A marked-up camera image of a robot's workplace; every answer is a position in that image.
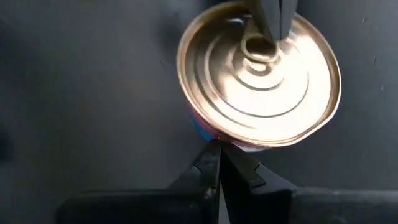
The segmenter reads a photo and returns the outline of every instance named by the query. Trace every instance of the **can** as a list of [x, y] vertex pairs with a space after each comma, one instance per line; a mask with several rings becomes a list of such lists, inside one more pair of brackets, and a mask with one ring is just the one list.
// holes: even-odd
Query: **can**
[[185, 30], [177, 52], [192, 121], [207, 139], [245, 151], [295, 144], [336, 113], [341, 77], [317, 29], [295, 14], [289, 36], [268, 44], [243, 2], [226, 2]]

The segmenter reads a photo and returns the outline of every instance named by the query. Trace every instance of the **dark gray surface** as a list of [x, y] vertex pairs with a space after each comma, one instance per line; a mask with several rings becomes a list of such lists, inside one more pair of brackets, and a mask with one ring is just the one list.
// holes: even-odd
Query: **dark gray surface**
[[[51, 223], [81, 190], [165, 187], [204, 145], [175, 52], [215, 1], [62, 2], [0, 1], [0, 223]], [[398, 189], [398, 2], [298, 11], [336, 53], [341, 105], [311, 138], [256, 156], [298, 185]]]

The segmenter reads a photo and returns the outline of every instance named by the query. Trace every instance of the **metal can lid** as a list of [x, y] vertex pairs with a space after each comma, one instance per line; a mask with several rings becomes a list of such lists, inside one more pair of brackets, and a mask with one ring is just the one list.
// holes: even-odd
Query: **metal can lid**
[[246, 37], [250, 23], [242, 2], [200, 14], [180, 42], [180, 84], [214, 128], [258, 146], [293, 144], [334, 115], [341, 92], [336, 58], [298, 14], [278, 45]]

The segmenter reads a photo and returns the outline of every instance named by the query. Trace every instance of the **can rim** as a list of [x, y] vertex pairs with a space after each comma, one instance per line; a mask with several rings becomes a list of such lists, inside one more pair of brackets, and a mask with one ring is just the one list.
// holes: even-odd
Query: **can rim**
[[[295, 18], [297, 18], [303, 24], [308, 26], [310, 28], [311, 32], [315, 33], [318, 36], [319, 41], [322, 42], [322, 44], [324, 44], [325, 47], [328, 49], [328, 51], [324, 52], [323, 55], [324, 55], [324, 57], [326, 59], [327, 59], [327, 57], [330, 58], [330, 60], [326, 60], [327, 64], [328, 64], [328, 68], [330, 69], [331, 67], [334, 67], [333, 69], [336, 71], [336, 76], [337, 76], [335, 78], [336, 81], [337, 81], [337, 83], [335, 83], [335, 85], [338, 87], [338, 94], [337, 94], [335, 99], [333, 99], [333, 97], [330, 97], [329, 102], [328, 102], [327, 107], [326, 107], [326, 110], [323, 113], [322, 117], [318, 120], [317, 123], [315, 123], [314, 125], [309, 127], [302, 134], [300, 134], [298, 136], [295, 136], [295, 137], [292, 137], [290, 139], [284, 139], [284, 140], [281, 140], [281, 141], [261, 141], [261, 140], [258, 140], [258, 139], [251, 139], [251, 138], [243, 137], [241, 135], [232, 133], [231, 131], [225, 129], [224, 127], [220, 126], [216, 122], [213, 122], [209, 118], [209, 116], [206, 115], [206, 111], [204, 111], [203, 109], [201, 109], [198, 106], [195, 98], [193, 97], [193, 94], [187, 88], [188, 83], [186, 83], [186, 79], [183, 78], [183, 73], [185, 71], [185, 65], [184, 65], [184, 63], [181, 63], [182, 62], [181, 59], [185, 58], [185, 53], [186, 53], [186, 51], [188, 49], [190, 40], [196, 34], [197, 29], [199, 29], [201, 27], [201, 24], [198, 25], [198, 22], [203, 20], [203, 18], [206, 17], [207, 15], [212, 14], [212, 13], [214, 13], [216, 11], [219, 11], [220, 9], [224, 9], [224, 8], [228, 8], [228, 7], [246, 8], [244, 3], [241, 2], [241, 1], [223, 2], [221, 4], [215, 5], [215, 6], [211, 7], [211, 8], [203, 11], [199, 15], [197, 15], [196, 18], [194, 18], [194, 20], [192, 20], [191, 23], [189, 24], [189, 26], [185, 29], [185, 31], [184, 31], [181, 39], [180, 39], [180, 43], [178, 45], [178, 50], [177, 50], [177, 57], [176, 57], [176, 59], [177, 59], [178, 79], [179, 79], [180, 85], [182, 87], [182, 90], [183, 90], [183, 92], [185, 94], [185, 97], [187, 98], [187, 100], [189, 101], [189, 103], [193, 107], [193, 109], [212, 128], [215, 128], [215, 129], [217, 129], [219, 131], [222, 131], [222, 132], [226, 133], [227, 135], [231, 136], [232, 138], [237, 139], [238, 141], [246, 142], [246, 143], [253, 144], [253, 145], [259, 146], [259, 147], [281, 147], [281, 146], [289, 146], [289, 145], [296, 144], [296, 143], [302, 141], [303, 139], [307, 138], [309, 135], [313, 134], [315, 131], [320, 129], [325, 124], [327, 124], [327, 122], [329, 122], [334, 117], [334, 115], [335, 115], [335, 113], [336, 113], [336, 111], [338, 109], [338, 105], [340, 103], [340, 98], [341, 98], [341, 72], [340, 72], [340, 68], [339, 68], [335, 53], [333, 52], [333, 50], [330, 47], [329, 43], [326, 41], [326, 38], [324, 38], [324, 36], [320, 33], [320, 31], [317, 28], [315, 28], [314, 25], [312, 25], [308, 20], [306, 20], [304, 17], [300, 16], [297, 13], [295, 13]], [[329, 111], [328, 108], [330, 108], [331, 106], [333, 106], [333, 109], [331, 111]]]

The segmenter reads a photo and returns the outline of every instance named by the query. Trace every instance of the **shiny metal surface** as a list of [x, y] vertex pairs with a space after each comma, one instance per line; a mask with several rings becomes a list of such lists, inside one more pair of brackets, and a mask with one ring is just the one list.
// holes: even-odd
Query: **shiny metal surface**
[[200, 14], [180, 41], [180, 84], [195, 111], [229, 136], [261, 147], [296, 143], [337, 109], [341, 81], [336, 58], [316, 28], [297, 14], [278, 48], [255, 39], [246, 42], [254, 58], [275, 60], [247, 58], [240, 43], [250, 20], [242, 2]]

